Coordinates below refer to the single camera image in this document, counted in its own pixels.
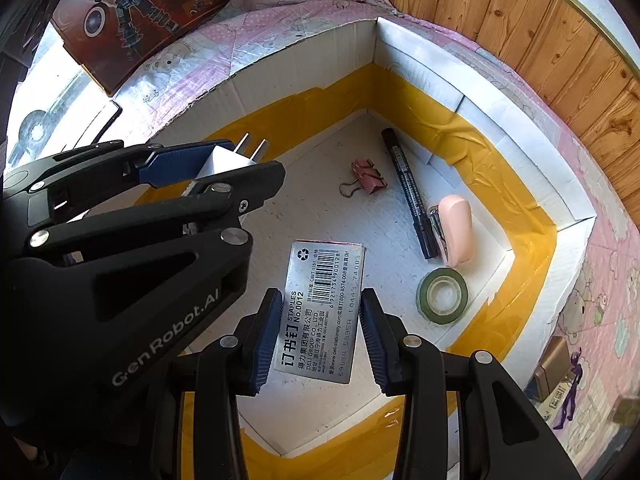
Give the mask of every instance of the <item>purple figurine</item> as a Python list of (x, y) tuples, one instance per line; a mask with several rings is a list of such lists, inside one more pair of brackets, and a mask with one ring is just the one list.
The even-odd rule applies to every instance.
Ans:
[[(582, 355), (582, 347), (580, 347), (579, 351), (571, 354), (571, 371), (575, 374), (574, 382), (571, 384), (571, 388), (569, 389), (569, 395), (565, 397), (564, 402), (562, 403), (560, 424), (555, 426), (554, 430), (562, 430), (562, 428), (564, 428), (565, 420), (574, 420), (575, 394), (578, 392), (578, 384), (580, 384), (580, 380), (582, 379), (582, 365), (578, 362), (580, 360), (580, 355)], [(567, 415), (566, 409), (569, 403), (571, 403), (571, 409)]]

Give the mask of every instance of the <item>black marker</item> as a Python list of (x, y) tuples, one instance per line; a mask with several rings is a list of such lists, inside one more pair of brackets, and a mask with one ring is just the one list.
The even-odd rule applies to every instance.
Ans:
[(426, 260), (436, 258), (440, 255), (440, 252), (438, 251), (436, 238), (431, 230), (431, 222), (427, 211), (424, 209), (420, 192), (418, 192), (418, 187), (415, 185), (414, 176), (411, 173), (411, 168), (409, 168), (409, 163), (404, 156), (404, 152), (400, 147), (400, 142), (398, 141), (395, 131), (391, 128), (383, 130), (382, 140), (385, 141), (385, 146), (396, 166), (396, 173), (398, 173), (398, 178), (402, 183), (404, 196), (409, 204), (411, 214), (414, 216), (414, 228), (418, 235), (422, 254), (424, 254)]

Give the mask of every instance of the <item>pink binder clip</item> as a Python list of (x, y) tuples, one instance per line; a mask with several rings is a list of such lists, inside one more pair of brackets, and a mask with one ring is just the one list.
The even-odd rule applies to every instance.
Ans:
[[(359, 189), (364, 189), (368, 194), (371, 194), (383, 187), (386, 187), (386, 181), (380, 175), (380, 172), (373, 167), (373, 162), (369, 159), (357, 158), (351, 163), (351, 169), (356, 176), (356, 180), (353, 182), (343, 182), (340, 184), (340, 194), (343, 197), (351, 198), (353, 193)], [(358, 187), (351, 189), (349, 194), (344, 192), (345, 187), (353, 186), (354, 184), (360, 184)]]

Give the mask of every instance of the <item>yellow tape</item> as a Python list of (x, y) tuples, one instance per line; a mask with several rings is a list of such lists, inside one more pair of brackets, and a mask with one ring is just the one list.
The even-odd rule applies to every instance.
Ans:
[[(238, 140), (245, 132), (251, 132), (270, 142), (267, 158), (274, 158), (361, 108), (373, 108), (455, 166), (504, 229), (515, 256), (511, 270), (494, 298), (481, 307), (447, 349), (470, 355), (482, 348), (503, 360), (542, 290), (556, 248), (556, 226), (502, 155), (463, 118), (401, 77), (369, 64), (326, 89), (313, 88), (268, 105), (209, 139)], [(139, 202), (161, 198), (168, 195), (149, 190)], [(447, 398), (452, 413), (455, 396)], [(183, 479), (193, 478), (193, 401), (190, 402), (183, 415)], [(250, 479), (382, 480), (394, 467), (402, 403), (402, 397), (393, 399), (350, 430), (295, 458), (274, 456), (243, 434)]]

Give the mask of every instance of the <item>green tape roll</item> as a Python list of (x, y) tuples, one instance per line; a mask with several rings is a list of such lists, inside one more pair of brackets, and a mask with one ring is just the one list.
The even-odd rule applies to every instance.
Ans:
[(427, 274), (416, 292), (418, 311), (439, 325), (454, 322), (466, 309), (469, 291), (456, 270), (441, 267)]

